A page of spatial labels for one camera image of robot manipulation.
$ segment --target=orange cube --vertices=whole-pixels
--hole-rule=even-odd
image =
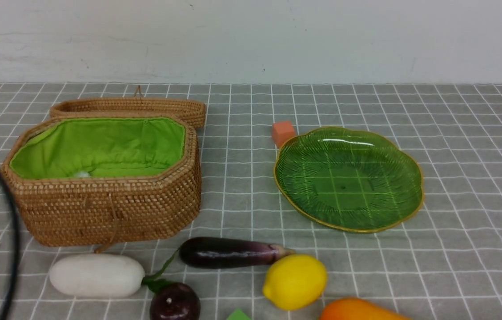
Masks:
[[[273,133],[271,133],[271,137],[278,148],[282,147],[285,142],[295,135],[296,132],[290,121],[275,122],[273,124]]]

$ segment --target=black cable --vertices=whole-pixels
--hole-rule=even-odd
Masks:
[[[1,174],[0,174],[0,187],[4,192],[6,201],[8,203],[13,227],[13,236],[12,236],[13,255],[12,255],[12,265],[9,278],[9,286],[0,311],[0,320],[7,320],[9,315],[9,310],[12,307],[13,298],[16,293],[17,275],[19,273],[19,265],[21,257],[21,243],[20,243],[21,230],[20,230],[20,222],[17,219],[16,204],[14,202],[13,193],[9,189],[8,185],[6,184]]]

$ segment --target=yellow lemon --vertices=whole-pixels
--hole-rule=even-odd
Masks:
[[[271,265],[263,294],[278,308],[296,310],[318,299],[327,280],[326,267],[316,258],[290,255]]]

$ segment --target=woven rattan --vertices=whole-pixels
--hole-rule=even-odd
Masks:
[[[103,111],[103,117],[145,117],[145,112]],[[172,237],[198,215],[201,204],[201,167],[196,130],[170,114],[185,128],[184,154],[157,176],[133,178],[65,178],[26,180],[9,166],[14,154],[29,139],[64,118],[99,117],[78,112],[49,119],[21,134],[1,170],[16,197],[29,232],[42,245],[67,247]]]
[[[93,117],[107,117],[116,112],[156,112],[170,113],[194,128],[201,128],[205,123],[205,104],[186,99],[145,98],[140,93],[140,86],[134,97],[110,97],[68,100],[54,105],[49,110],[50,118],[80,117],[87,113]]]

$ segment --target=green fabric lining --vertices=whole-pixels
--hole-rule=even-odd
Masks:
[[[67,119],[34,136],[9,163],[18,176],[41,180],[154,176],[184,154],[185,128],[170,118]]]

